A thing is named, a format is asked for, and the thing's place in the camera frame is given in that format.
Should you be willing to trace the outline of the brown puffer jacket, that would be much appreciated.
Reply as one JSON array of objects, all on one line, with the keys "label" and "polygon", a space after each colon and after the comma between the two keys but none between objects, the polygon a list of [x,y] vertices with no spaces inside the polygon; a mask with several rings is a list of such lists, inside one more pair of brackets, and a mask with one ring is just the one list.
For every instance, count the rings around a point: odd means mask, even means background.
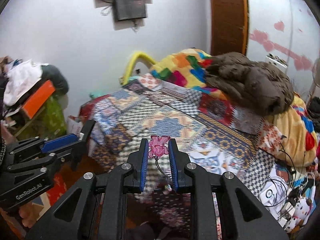
[{"label": "brown puffer jacket", "polygon": [[281,114],[294,100],[292,83],[285,73],[237,52],[210,57],[204,80],[259,116]]}]

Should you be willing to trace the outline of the teal plastic toy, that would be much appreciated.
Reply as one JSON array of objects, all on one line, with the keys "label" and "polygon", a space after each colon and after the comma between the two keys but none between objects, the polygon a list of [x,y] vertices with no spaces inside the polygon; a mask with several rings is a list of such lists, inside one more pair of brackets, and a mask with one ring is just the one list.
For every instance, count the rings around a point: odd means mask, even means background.
[{"label": "teal plastic toy", "polygon": [[91,99],[96,99],[96,98],[99,98],[99,97],[105,96],[105,95],[106,95],[106,94],[103,93],[103,92],[101,92],[101,91],[95,91],[95,92],[90,92],[89,97],[90,97]]}]

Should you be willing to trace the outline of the small black wall monitor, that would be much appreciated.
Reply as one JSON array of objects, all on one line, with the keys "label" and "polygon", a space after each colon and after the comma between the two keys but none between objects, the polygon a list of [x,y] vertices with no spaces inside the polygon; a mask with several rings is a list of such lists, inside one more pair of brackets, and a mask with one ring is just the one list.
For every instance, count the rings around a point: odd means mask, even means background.
[{"label": "small black wall monitor", "polygon": [[113,16],[116,22],[147,18],[145,0],[114,0]]}]

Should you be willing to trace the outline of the white shopping bag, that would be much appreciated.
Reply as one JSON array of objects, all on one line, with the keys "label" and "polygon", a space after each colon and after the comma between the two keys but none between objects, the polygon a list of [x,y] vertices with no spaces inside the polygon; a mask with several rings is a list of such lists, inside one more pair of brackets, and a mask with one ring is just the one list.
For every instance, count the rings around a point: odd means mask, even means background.
[{"label": "white shopping bag", "polygon": [[67,118],[67,133],[68,134],[74,134],[76,136],[79,136],[82,128],[83,123],[79,117],[71,116],[69,115]]}]

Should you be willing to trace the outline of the green patterned bag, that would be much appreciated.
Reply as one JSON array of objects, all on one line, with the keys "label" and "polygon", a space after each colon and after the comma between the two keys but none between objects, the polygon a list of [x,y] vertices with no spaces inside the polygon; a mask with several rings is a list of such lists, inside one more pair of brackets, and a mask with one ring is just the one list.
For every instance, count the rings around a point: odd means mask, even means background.
[{"label": "green patterned bag", "polygon": [[14,137],[24,140],[31,137],[55,139],[67,134],[67,125],[62,107],[55,96],[50,96],[35,116],[26,120],[25,126]]}]

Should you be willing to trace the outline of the dalmatian plush toy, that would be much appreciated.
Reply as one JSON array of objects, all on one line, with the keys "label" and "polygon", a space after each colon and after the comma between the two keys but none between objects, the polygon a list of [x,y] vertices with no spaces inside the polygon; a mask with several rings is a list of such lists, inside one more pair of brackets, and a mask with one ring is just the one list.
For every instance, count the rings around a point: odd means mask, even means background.
[{"label": "dalmatian plush toy", "polygon": [[310,217],[314,200],[312,198],[301,197],[296,201],[295,206],[291,203],[286,203],[281,210],[281,217],[286,220],[284,230],[287,233],[296,227],[304,226]]}]

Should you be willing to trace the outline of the white sliding wardrobe with hearts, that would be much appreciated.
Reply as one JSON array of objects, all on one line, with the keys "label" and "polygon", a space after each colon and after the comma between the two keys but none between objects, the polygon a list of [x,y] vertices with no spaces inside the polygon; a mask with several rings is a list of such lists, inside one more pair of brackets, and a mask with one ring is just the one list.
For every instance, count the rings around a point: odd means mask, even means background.
[{"label": "white sliding wardrobe with hearts", "polygon": [[265,61],[272,54],[287,62],[294,90],[306,100],[319,58],[319,24],[304,0],[248,0],[246,56]]}]

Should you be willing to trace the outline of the white cloth pile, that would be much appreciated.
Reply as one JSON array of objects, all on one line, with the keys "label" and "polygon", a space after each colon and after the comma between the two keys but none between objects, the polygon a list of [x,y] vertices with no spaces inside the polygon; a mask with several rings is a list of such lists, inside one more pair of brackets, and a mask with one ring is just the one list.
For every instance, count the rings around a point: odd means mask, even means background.
[{"label": "white cloth pile", "polygon": [[7,72],[9,79],[3,102],[7,106],[13,106],[26,92],[41,80],[42,67],[48,63],[34,63],[32,59],[24,61]]}]

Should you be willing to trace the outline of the pink charm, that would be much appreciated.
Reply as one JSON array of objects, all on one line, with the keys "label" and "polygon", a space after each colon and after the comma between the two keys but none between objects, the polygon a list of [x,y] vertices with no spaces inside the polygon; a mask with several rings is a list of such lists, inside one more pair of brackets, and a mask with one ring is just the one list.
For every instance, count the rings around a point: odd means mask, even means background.
[{"label": "pink charm", "polygon": [[156,164],[157,169],[164,176],[164,178],[166,180],[166,184],[164,186],[163,193],[165,195],[168,195],[172,191],[172,188],[170,185],[170,179],[166,175],[166,173],[161,169],[158,161],[162,156],[169,154],[169,150],[168,150],[168,147],[166,146],[166,143],[169,142],[170,136],[168,136],[168,135],[161,135],[161,136],[152,135],[150,138],[151,139],[149,141],[148,157],[155,160],[155,164]]}]

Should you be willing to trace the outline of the colourful block fleece blanket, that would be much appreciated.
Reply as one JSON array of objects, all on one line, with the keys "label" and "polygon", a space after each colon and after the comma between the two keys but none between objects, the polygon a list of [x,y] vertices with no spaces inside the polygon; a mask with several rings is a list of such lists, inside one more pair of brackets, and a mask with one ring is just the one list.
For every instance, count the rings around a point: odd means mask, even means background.
[{"label": "colourful block fleece blanket", "polygon": [[199,49],[185,49],[152,65],[150,73],[157,79],[227,100],[227,96],[221,90],[205,83],[204,71],[211,63],[210,57]]}]

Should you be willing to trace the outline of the patchwork patterned bedspread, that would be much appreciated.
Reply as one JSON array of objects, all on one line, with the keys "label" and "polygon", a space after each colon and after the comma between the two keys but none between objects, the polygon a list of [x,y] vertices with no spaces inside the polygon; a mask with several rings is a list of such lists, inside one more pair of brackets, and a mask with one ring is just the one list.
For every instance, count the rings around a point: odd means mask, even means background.
[{"label": "patchwork patterned bedspread", "polygon": [[[204,94],[199,90],[171,89],[162,81],[146,85],[134,79],[121,89],[82,105],[83,120],[94,120],[91,138],[97,144],[96,161],[108,172],[125,163],[136,152],[142,139],[168,135],[178,150],[192,163],[210,173],[232,172],[249,188],[263,173],[251,173],[256,159],[255,136],[236,131],[199,110]],[[166,180],[148,157],[144,191],[134,193],[135,202],[126,203],[133,210],[132,219],[147,213],[147,223],[124,229],[124,239],[191,239],[190,194],[173,188],[169,155],[159,159],[161,169],[170,179],[172,191],[163,193]]]}]

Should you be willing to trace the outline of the brown wooden door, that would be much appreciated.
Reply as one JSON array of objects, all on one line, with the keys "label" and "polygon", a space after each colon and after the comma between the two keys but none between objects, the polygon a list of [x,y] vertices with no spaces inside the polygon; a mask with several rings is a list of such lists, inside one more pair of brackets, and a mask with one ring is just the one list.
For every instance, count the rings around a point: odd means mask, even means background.
[{"label": "brown wooden door", "polygon": [[248,42],[248,0],[210,0],[212,12],[211,54],[239,52]]}]

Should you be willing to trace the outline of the standing electric fan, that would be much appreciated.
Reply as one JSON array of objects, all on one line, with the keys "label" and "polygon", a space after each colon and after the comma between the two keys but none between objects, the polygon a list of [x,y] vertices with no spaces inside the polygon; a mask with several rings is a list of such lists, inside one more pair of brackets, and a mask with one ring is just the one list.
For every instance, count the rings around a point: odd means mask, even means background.
[{"label": "standing electric fan", "polygon": [[319,87],[319,83],[320,83],[320,58],[318,58],[315,61],[315,64],[313,65],[313,69],[312,69],[312,85],[309,89],[309,94],[308,94],[308,98],[306,101],[306,105],[308,105],[316,91],[316,88]]}]

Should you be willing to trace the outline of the orange cardboard box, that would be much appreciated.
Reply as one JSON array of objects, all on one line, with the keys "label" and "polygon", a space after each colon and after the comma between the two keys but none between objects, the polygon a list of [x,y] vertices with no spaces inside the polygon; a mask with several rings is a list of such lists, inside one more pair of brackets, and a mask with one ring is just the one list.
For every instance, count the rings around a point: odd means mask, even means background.
[{"label": "orange cardboard box", "polygon": [[54,92],[55,88],[53,83],[50,80],[47,80],[22,105],[22,112],[28,119],[32,119]]}]

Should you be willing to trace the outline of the yellow foam tube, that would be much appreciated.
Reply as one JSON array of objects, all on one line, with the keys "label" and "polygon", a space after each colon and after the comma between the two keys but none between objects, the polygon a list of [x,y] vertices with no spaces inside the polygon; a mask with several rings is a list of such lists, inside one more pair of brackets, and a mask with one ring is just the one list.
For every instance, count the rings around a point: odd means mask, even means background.
[{"label": "yellow foam tube", "polygon": [[142,60],[144,63],[147,63],[151,66],[153,66],[154,64],[157,63],[157,61],[154,58],[152,58],[150,55],[148,55],[147,53],[144,53],[142,51],[135,51],[132,54],[132,56],[131,56],[131,58],[125,68],[125,72],[124,72],[123,76],[119,78],[120,85],[124,86],[128,83],[129,78],[131,77],[133,70],[136,66],[136,63],[139,60]]}]

